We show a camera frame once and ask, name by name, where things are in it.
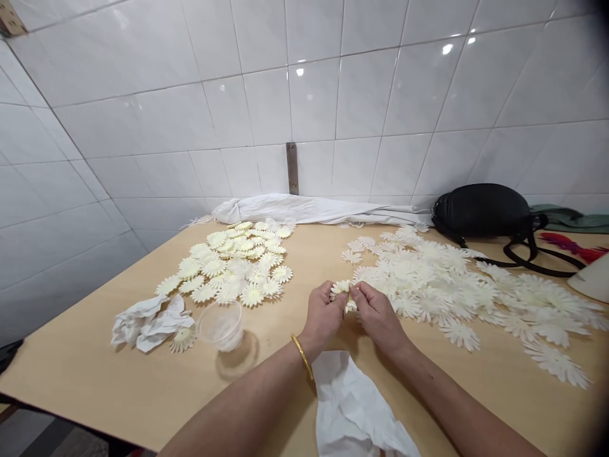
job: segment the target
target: red object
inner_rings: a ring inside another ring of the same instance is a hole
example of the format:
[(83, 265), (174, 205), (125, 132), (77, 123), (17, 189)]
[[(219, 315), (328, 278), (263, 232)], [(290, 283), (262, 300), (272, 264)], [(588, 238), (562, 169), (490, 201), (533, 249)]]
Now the red object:
[(582, 248), (571, 238), (564, 235), (543, 233), (540, 235), (540, 238), (550, 244), (555, 244), (560, 249), (571, 252), (573, 255), (579, 255), (586, 263), (592, 263), (594, 260), (597, 260), (599, 257), (602, 257), (609, 252), (609, 249), (606, 248)]

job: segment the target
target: white cloth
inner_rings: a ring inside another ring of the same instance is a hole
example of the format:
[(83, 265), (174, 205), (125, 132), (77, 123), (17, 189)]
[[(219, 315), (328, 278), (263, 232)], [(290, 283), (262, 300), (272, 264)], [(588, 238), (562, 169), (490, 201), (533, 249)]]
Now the white cloth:
[(142, 352), (149, 352), (181, 327), (189, 328), (194, 324), (190, 311), (184, 311), (184, 299), (176, 294), (165, 311), (142, 326), (136, 346)]
[(322, 352), (313, 362), (320, 457), (421, 457), (372, 380), (347, 351)]
[(159, 312), (160, 306), (168, 299), (164, 295), (149, 298), (139, 301), (131, 308), (117, 314), (114, 318), (110, 344), (118, 346), (127, 343), (131, 347), (135, 346), (141, 328), (154, 319), (154, 315)]
[(431, 225), (431, 211), (416, 206), (357, 203), (289, 194), (232, 199), (220, 204), (212, 214), (218, 221), (227, 224), (258, 222), (270, 217), (276, 221), (293, 218), (296, 223), (365, 222), (399, 225), (423, 222)]

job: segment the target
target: wooden table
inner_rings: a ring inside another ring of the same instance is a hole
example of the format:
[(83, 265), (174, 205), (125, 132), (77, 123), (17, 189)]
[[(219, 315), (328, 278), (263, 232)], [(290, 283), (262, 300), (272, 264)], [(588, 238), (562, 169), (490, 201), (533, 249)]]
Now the wooden table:
[[(190, 246), (225, 226), (215, 223), (184, 230), (159, 249), (109, 281), (77, 305), (26, 339), (9, 369), (0, 376), (0, 392), (87, 427), (158, 451), (195, 412), (236, 377), (260, 363), (298, 333), (305, 322), (307, 297), (326, 279), (352, 276), (353, 266), (341, 260), (346, 243), (360, 235), (378, 239), (395, 227), (362, 230), (300, 225), (285, 240), (285, 265), (294, 271), (282, 299), (244, 310), (245, 344), (236, 354), (220, 355), (198, 341), (184, 354), (171, 354), (169, 341), (145, 355), (110, 346), (114, 316), (154, 295), (156, 285), (174, 274)], [(434, 230), (428, 239), (445, 241)], [(586, 247), (609, 247), (609, 236), (578, 235)], [(505, 259), (505, 240), (477, 243), (473, 249)], [(565, 268), (540, 255), (540, 264)], [(366, 255), (365, 265), (372, 265)], [(201, 308), (189, 298), (195, 319)], [(357, 366), (377, 385), (423, 456), (455, 456), (451, 443), (417, 399), (400, 383), (394, 370), (348, 315), (330, 349), (349, 350)], [(468, 353), (427, 324), (402, 320), (415, 344), (469, 393), (549, 456), (574, 455), (596, 418), (601, 387), (607, 385), (609, 335), (593, 331), (590, 338), (571, 337), (568, 354), (594, 382), (590, 390), (562, 383), (542, 371), (523, 352), (520, 340), (502, 328), (476, 321), (481, 351)], [(293, 401), (267, 438), (262, 455), (316, 455), (314, 390), (302, 381)]]

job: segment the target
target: gold bangle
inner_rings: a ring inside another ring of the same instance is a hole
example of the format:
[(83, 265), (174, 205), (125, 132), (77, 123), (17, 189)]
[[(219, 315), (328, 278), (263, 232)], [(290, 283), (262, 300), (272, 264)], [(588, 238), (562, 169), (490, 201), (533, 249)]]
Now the gold bangle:
[(292, 341), (294, 342), (294, 344), (296, 344), (296, 347), (298, 347), (298, 350), (300, 351), (300, 356), (303, 358), (304, 366), (306, 366), (306, 370), (309, 372), (309, 379), (311, 381), (313, 381), (313, 370), (311, 370), (311, 366), (309, 365), (309, 362), (306, 360), (305, 352), (303, 351), (302, 346), (296, 339), (296, 335), (294, 335), (294, 333), (291, 335), (291, 338), (292, 338)]

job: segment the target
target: crumpled tissue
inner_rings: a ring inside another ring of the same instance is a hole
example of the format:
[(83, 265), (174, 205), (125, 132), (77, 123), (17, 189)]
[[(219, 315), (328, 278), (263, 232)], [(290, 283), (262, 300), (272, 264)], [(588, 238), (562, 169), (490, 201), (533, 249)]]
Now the crumpled tissue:
[(372, 380), (347, 351), (322, 352), (313, 362), (320, 457), (421, 457)]
[(168, 336), (174, 334), (180, 327), (190, 328), (195, 320), (190, 317), (190, 311), (184, 311), (184, 299), (176, 294), (156, 319), (144, 323), (141, 327), (136, 346), (142, 352), (149, 352), (160, 345)]
[(134, 347), (141, 328), (154, 319), (155, 314), (160, 311), (160, 306), (168, 299), (164, 295), (159, 295), (139, 301), (131, 308), (117, 314), (114, 318), (110, 344), (116, 347), (122, 343), (127, 343)]

